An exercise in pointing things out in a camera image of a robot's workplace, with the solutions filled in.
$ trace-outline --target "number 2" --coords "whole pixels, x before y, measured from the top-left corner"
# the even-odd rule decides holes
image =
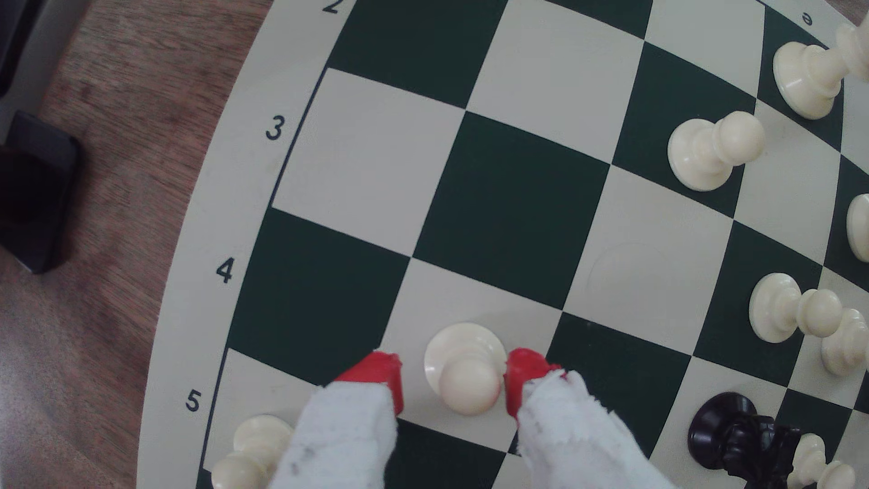
[[[281,128],[283,127],[284,123],[287,122],[287,120],[284,119],[283,116],[274,116],[273,119],[277,121],[277,125],[275,126],[275,131],[277,132],[274,136],[272,136],[271,131],[266,131],[266,137],[271,141],[275,141],[281,136]]]
[[[184,405],[187,406],[187,409],[188,409],[190,412],[197,412],[197,411],[199,411],[199,400],[197,400],[194,396],[201,396],[201,395],[202,395],[202,393],[199,392],[199,391],[196,390],[196,389],[191,389],[191,390],[190,390],[190,395],[187,396],[187,400],[190,401],[190,402],[192,402],[193,404],[190,404],[190,402],[186,402],[186,403],[184,403]]]
[[[335,10],[335,7],[337,7],[338,4],[341,3],[341,2],[343,2],[343,1],[344,1],[344,0],[338,0],[337,2],[332,3],[332,4],[330,4],[328,7],[326,7],[325,9],[323,9],[323,11],[324,11],[324,12],[328,12],[328,13],[330,13],[330,14],[336,14],[336,13],[338,13],[338,10]]]

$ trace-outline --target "table surface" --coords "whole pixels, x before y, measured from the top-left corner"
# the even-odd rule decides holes
[[[830,0],[853,22],[869,0]],[[184,212],[271,0],[93,0],[41,118],[87,165],[64,265],[0,250],[0,477],[130,487],[151,343]]]

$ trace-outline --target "black chess piece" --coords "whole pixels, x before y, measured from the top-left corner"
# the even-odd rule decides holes
[[[21,111],[0,145],[0,245],[34,273],[57,265],[82,150],[78,141]]]
[[[61,189],[51,165],[0,145],[0,228],[33,222],[57,202]]]
[[[802,431],[776,425],[747,397],[724,392],[709,399],[688,428],[688,451],[707,469],[725,469],[751,489],[786,489]]]

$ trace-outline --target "number 3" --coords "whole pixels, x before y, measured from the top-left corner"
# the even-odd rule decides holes
[[[272,136],[271,131],[266,131],[266,137],[272,141],[275,141],[277,138],[279,138],[281,136],[281,128],[283,127],[284,123],[287,122],[283,118],[283,116],[275,116],[274,119],[277,121],[277,125],[275,126],[275,131],[277,131],[277,133],[274,136]]]

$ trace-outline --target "white chess piece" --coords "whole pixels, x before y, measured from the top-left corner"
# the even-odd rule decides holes
[[[824,456],[824,440],[807,433],[799,439],[793,455],[793,472],[787,476],[787,489],[799,489],[818,483],[818,489],[853,489],[857,483],[854,469],[834,461],[829,465]]]
[[[423,364],[428,384],[443,402],[459,414],[474,416],[498,400],[507,352],[490,330],[459,323],[434,335]]]
[[[790,42],[773,57],[773,74],[781,96],[802,117],[820,119],[830,113],[848,73],[869,82],[869,14],[858,28],[836,30],[829,50]]]
[[[832,291],[800,293],[789,275],[770,273],[754,286],[748,318],[758,337],[769,343],[790,338],[797,327],[805,334],[826,338],[839,328],[842,303]]]
[[[735,111],[713,124],[691,119],[670,135],[667,158],[673,174],[694,191],[721,187],[734,166],[754,161],[763,152],[766,134],[748,112]]]
[[[845,309],[839,329],[821,340],[820,356],[830,373],[844,377],[866,362],[869,327],[856,309]]]
[[[869,193],[858,195],[851,201],[846,222],[851,251],[858,260],[869,263]]]
[[[263,489],[293,437],[293,428],[270,414],[247,419],[235,430],[234,452],[211,470],[215,489]]]

